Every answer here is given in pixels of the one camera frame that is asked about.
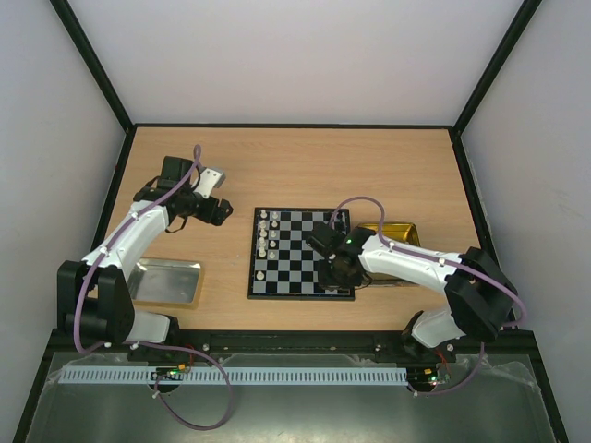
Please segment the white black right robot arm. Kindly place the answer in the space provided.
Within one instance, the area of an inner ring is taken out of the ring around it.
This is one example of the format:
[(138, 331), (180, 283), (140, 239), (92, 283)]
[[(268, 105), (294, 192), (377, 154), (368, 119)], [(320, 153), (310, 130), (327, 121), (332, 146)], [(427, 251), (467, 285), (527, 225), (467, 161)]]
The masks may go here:
[(445, 298), (445, 306), (415, 313), (401, 333), (404, 354), (416, 362), (455, 339), (495, 341), (516, 303), (513, 284), (479, 248), (443, 253), (396, 242), (364, 227), (339, 233), (323, 222), (306, 236), (306, 244), (321, 256), (319, 281), (324, 288), (354, 289), (382, 275)]

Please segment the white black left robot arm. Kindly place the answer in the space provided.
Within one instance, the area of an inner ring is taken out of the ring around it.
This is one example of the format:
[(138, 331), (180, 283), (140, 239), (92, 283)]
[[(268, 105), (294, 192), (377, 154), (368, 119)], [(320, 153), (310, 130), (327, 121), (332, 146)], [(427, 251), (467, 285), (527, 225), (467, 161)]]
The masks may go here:
[(220, 226), (232, 214), (225, 199), (212, 196), (224, 171), (193, 159), (167, 156), (159, 175), (133, 197), (125, 218), (80, 261), (66, 260), (57, 271), (57, 327), (69, 334), (79, 353), (102, 346), (163, 343), (175, 318), (134, 307), (128, 280), (145, 250), (175, 219)]

